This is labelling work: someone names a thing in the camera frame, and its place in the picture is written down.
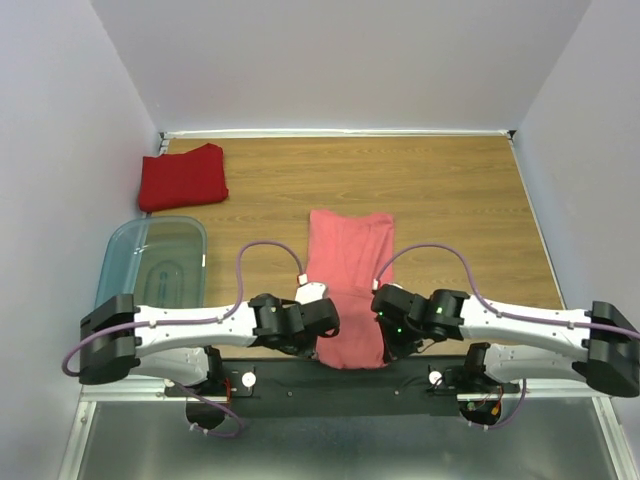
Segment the pink t shirt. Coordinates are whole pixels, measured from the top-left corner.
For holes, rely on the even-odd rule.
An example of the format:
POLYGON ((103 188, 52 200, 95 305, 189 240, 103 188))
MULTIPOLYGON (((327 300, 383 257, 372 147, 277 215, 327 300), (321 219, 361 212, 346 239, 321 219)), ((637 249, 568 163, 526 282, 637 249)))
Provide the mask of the pink t shirt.
POLYGON ((371 310, 372 285, 393 281, 384 264, 394 253, 393 216, 346 217, 329 210, 310 213, 306 274, 328 287, 340 320, 339 333, 317 340, 318 360, 335 369, 386 366, 383 336, 371 310))

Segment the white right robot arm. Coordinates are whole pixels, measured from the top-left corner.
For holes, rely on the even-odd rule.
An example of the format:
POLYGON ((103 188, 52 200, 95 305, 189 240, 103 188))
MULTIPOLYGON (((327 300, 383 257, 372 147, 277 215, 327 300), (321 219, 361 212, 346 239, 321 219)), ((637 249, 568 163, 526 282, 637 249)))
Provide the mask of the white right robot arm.
POLYGON ((639 332, 612 304, 553 310, 491 302, 440 289, 425 298, 394 284, 371 304, 391 361, 423 340, 470 344, 460 379, 469 390, 528 379, 585 383, 612 397, 639 394, 639 332))

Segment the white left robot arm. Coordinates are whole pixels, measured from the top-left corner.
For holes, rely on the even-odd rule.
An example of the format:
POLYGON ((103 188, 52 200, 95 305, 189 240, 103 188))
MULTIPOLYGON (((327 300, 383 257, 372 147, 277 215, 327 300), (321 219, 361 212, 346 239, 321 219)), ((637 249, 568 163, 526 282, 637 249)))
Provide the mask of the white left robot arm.
POLYGON ((103 385, 145 375, 209 395, 220 387, 222 372, 206 348, 264 347, 308 357, 318 339, 339 329, 337 309, 322 292, 295 300, 261 294, 237 305, 191 309, 136 305, 132 295, 119 294, 80 322, 78 378, 103 385))

